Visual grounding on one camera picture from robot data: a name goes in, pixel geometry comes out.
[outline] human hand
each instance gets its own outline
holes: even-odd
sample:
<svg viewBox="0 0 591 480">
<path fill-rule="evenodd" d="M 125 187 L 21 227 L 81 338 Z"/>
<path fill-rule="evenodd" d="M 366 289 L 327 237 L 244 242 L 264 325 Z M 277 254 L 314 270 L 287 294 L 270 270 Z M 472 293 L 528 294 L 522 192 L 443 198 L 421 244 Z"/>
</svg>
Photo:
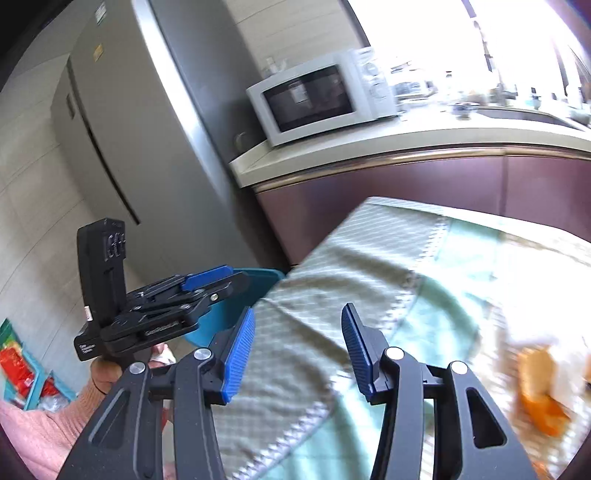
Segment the human hand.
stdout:
<svg viewBox="0 0 591 480">
<path fill-rule="evenodd" d="M 170 349 L 166 343 L 159 343 L 158 345 L 154 345 L 152 347 L 152 358 L 162 358 L 163 355 L 168 356 L 168 358 L 172 357 L 174 359 L 174 356 L 172 356 L 172 352 L 170 352 Z M 163 367 L 164 365 L 168 364 L 155 360 L 150 360 L 148 362 L 148 366 L 150 368 Z M 105 360 L 102 357 L 95 359 L 90 365 L 90 377 L 92 378 L 96 389 L 104 395 L 109 393 L 109 390 L 111 390 L 121 375 L 123 375 L 123 370 L 121 370 L 119 365 Z"/>
</svg>

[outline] refrigerator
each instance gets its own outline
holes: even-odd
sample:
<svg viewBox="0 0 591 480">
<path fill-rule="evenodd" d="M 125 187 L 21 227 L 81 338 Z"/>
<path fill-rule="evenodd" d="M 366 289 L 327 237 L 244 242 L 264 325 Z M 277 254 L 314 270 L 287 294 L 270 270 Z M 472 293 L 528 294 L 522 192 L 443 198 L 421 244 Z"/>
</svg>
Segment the refrigerator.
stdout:
<svg viewBox="0 0 591 480">
<path fill-rule="evenodd" d="M 265 139 L 246 88 L 260 73 L 222 0 L 106 0 L 51 106 L 97 218 L 126 224 L 145 281 L 287 259 L 229 162 Z"/>
</svg>

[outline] microwave knob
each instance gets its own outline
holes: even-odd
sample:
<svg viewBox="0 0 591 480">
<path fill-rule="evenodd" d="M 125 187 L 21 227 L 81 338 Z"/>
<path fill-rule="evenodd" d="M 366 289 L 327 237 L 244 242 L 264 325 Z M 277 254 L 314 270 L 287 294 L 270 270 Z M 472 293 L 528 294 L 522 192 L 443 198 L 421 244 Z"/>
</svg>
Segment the microwave knob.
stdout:
<svg viewBox="0 0 591 480">
<path fill-rule="evenodd" d="M 374 83 L 369 88 L 369 91 L 374 98 L 384 98 L 388 94 L 386 88 L 388 88 L 388 86 L 384 83 Z"/>
<path fill-rule="evenodd" d="M 372 77 L 375 77 L 376 75 L 379 75 L 379 68 L 377 67 L 377 65 L 375 63 L 366 63 L 365 64 L 365 73 L 371 75 Z"/>
</svg>

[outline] yellow sticker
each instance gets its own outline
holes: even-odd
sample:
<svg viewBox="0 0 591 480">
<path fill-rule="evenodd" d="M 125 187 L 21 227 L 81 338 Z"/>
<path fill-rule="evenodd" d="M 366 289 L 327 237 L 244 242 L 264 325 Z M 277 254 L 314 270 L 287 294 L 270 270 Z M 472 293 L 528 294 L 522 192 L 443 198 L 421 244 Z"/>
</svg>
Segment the yellow sticker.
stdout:
<svg viewBox="0 0 591 480">
<path fill-rule="evenodd" d="M 95 48 L 95 52 L 92 54 L 92 57 L 95 61 L 97 61 L 100 56 L 103 54 L 103 44 L 99 43 L 99 46 Z"/>
</svg>

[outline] silver bolt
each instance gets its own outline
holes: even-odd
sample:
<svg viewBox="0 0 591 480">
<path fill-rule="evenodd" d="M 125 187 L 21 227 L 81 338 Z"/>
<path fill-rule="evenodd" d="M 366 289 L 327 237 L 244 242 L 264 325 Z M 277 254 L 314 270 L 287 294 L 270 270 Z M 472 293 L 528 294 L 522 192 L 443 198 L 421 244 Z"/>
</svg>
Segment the silver bolt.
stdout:
<svg viewBox="0 0 591 480">
<path fill-rule="evenodd" d="M 136 362 L 129 366 L 129 371 L 134 374 L 138 375 L 146 370 L 146 366 L 142 362 Z"/>
<path fill-rule="evenodd" d="M 198 348 L 193 353 L 193 356 L 197 360 L 207 360 L 209 357 L 211 357 L 211 355 L 212 355 L 212 351 L 209 348 Z"/>
<path fill-rule="evenodd" d="M 468 366 L 464 362 L 455 361 L 452 363 L 452 370 L 458 375 L 465 375 L 468 373 Z"/>
<path fill-rule="evenodd" d="M 402 360 L 404 358 L 404 351 L 397 346 L 386 348 L 386 356 L 392 360 Z"/>
</svg>

